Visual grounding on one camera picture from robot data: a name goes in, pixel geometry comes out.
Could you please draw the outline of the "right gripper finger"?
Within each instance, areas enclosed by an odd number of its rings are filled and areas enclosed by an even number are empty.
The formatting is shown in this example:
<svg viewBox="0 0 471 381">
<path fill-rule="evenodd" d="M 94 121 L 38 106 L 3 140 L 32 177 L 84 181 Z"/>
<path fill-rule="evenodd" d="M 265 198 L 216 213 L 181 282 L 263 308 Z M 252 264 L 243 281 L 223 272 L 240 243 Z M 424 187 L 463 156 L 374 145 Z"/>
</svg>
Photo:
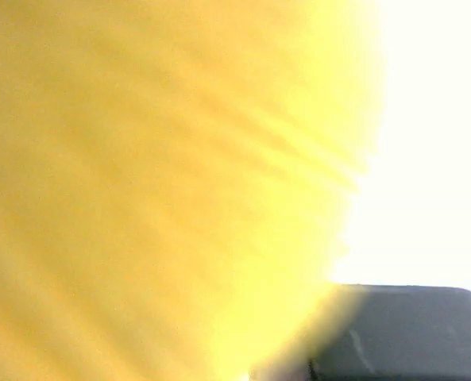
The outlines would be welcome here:
<svg viewBox="0 0 471 381">
<path fill-rule="evenodd" d="M 325 349 L 270 365 L 252 380 L 471 380 L 471 291 L 348 286 L 354 319 Z"/>
</svg>

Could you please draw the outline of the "cream yellow pillow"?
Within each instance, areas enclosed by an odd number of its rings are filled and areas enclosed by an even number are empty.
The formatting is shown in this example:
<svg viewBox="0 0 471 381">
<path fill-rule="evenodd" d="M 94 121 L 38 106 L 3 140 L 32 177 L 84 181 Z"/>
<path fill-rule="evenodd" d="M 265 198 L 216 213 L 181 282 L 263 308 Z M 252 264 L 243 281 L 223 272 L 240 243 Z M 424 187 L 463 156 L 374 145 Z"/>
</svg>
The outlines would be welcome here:
<svg viewBox="0 0 471 381">
<path fill-rule="evenodd" d="M 238 380 L 329 342 L 376 1 L 0 1 L 0 380 Z"/>
</svg>

